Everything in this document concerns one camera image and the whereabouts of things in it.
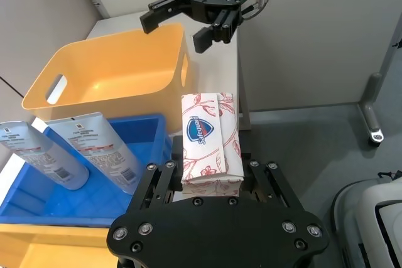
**safeguard logo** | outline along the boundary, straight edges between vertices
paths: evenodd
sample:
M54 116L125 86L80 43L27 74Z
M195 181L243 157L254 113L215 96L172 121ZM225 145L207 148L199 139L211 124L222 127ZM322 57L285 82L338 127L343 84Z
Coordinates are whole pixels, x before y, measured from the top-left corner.
M187 137L191 141L198 141L199 144L205 144L205 138L214 130L209 122L199 119L197 116L190 116L187 124Z

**yellow bin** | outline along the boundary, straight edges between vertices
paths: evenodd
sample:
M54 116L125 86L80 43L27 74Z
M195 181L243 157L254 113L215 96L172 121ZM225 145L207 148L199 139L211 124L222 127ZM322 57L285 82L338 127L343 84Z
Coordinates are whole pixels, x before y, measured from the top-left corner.
M0 224L0 267L111 268L108 229Z
M51 104L48 98L63 76L67 84ZM44 121L98 111L107 118L162 113L174 132L182 128L180 97L192 92L184 30L170 24L149 35L138 29L62 47L22 105Z

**barcode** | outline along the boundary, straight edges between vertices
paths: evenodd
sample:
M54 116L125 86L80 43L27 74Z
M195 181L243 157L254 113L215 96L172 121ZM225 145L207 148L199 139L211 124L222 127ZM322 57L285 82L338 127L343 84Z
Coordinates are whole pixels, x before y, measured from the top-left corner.
M124 179L127 180L127 181L133 180L134 177L136 176L136 173L131 171L129 168L124 170L123 172L121 172L121 174L124 177Z
M60 169L56 169L54 171L57 176L59 176L61 179L67 178L69 177L71 174L69 172L67 172L63 167L61 167Z

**white table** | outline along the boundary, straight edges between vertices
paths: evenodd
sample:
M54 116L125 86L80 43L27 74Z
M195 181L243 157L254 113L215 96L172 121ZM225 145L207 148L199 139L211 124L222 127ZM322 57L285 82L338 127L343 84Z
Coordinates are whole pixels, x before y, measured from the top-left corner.
M105 19L98 21L88 38L109 35L122 31L129 31L136 28L142 28L139 17L143 14L135 13L125 16ZM249 125L248 110L245 114L246 98L244 95L244 87L239 83L239 74L241 79L241 70L238 69L237 52L237 34L232 38L232 43L214 43L205 53L198 54L195 52L192 36L206 24L196 22L184 14L175 16L162 24L181 23L185 28L185 37L188 45L188 52L192 61L192 67L195 70L197 79L197 91L206 92L231 92L237 98L239 88L241 91L241 104L243 108L243 117ZM57 85L49 98L58 99L63 91L63 85ZM46 129L46 124L40 119L35 119L32 126L43 132ZM0 204L4 201L8 190L13 184L19 171L21 170L24 161L13 154L10 160L6 163L4 169L0 173Z

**robotic arm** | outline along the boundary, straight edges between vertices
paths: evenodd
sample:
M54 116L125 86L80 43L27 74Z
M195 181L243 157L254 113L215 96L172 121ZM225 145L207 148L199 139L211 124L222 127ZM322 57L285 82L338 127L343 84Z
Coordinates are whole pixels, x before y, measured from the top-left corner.
M262 11L268 0L261 0L257 4L242 10L247 0L159 0L148 5L149 12L144 14L141 24L145 33L150 33L158 25L177 14L184 13L188 17L207 24L193 37L195 51L203 53L212 41L230 43L236 28L244 21L244 15L258 9L256 16Z

